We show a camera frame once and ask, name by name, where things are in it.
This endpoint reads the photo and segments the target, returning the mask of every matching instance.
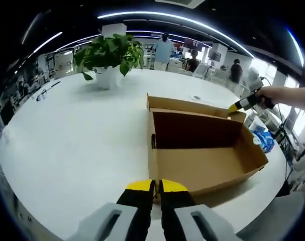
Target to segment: black ceiling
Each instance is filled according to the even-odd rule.
[[[97,19],[97,16],[123,11],[155,11],[184,16],[205,23],[232,37],[243,45],[254,46],[278,55],[301,68],[298,54],[286,30],[289,28],[297,39],[305,57],[305,2],[286,3],[276,0],[206,0],[195,9],[156,3],[154,0],[37,2],[24,1],[0,3],[0,81],[8,66],[28,56],[40,44],[58,32],[61,36],[51,41],[39,53],[51,52],[72,41],[98,33],[102,25],[121,22],[124,19],[159,19],[176,23],[162,16],[123,16]],[[31,22],[24,44],[21,41]],[[128,30],[170,32],[201,41],[213,41],[196,31],[181,26],[158,22],[125,22]],[[232,45],[238,52],[240,48]]]

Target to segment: open cardboard box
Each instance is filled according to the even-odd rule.
[[[148,96],[149,177],[168,179],[192,195],[246,180],[268,162],[244,126],[245,113]]]

